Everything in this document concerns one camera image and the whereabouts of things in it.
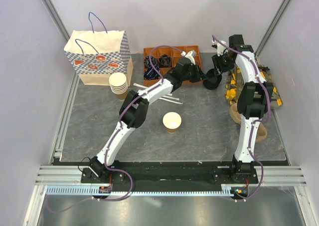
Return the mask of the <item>single paper coffee cup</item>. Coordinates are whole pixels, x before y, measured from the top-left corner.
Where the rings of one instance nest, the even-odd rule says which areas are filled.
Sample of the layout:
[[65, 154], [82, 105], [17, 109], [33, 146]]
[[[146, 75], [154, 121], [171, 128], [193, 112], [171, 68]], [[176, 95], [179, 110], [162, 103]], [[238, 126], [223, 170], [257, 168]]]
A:
[[170, 133], [175, 133], [182, 123], [181, 116], [176, 112], [168, 112], [163, 116], [162, 122]]

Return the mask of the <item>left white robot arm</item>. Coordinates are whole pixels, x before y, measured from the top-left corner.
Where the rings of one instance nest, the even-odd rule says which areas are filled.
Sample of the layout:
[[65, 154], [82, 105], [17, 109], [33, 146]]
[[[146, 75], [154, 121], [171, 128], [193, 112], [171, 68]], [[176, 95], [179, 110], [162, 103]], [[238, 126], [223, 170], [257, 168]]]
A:
[[163, 78], [145, 90], [129, 91], [119, 111], [116, 127], [103, 149], [93, 157], [88, 165], [91, 176], [99, 183], [109, 178], [107, 167], [114, 163], [115, 156], [129, 135], [143, 125], [149, 106], [166, 94], [179, 89], [183, 82], [191, 83], [206, 80], [200, 67], [187, 57], [178, 60]]

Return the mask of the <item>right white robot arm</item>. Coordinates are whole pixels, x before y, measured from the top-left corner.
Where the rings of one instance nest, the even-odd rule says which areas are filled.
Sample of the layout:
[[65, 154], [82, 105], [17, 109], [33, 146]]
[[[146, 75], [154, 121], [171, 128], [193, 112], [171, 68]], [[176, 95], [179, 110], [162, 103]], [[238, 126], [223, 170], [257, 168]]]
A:
[[233, 155], [228, 177], [239, 183], [246, 176], [254, 175], [254, 147], [257, 133], [263, 117], [270, 117], [270, 99], [273, 84], [268, 82], [258, 69], [254, 50], [246, 45], [243, 36], [235, 34], [229, 37], [229, 45], [212, 36], [212, 46], [217, 49], [213, 56], [215, 74], [220, 75], [238, 66], [244, 81], [243, 89], [237, 101], [241, 128], [237, 149]]

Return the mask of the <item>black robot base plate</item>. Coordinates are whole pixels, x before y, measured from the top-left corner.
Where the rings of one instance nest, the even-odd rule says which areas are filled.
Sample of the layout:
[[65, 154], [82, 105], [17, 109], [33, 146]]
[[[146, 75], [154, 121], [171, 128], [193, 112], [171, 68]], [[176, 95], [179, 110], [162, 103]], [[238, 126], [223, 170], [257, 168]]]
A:
[[216, 184], [257, 184], [259, 182], [253, 163], [236, 166], [224, 162], [120, 162], [115, 161], [110, 169], [91, 161], [84, 168], [81, 183], [130, 182], [127, 172], [136, 185], [138, 181], [207, 181]]

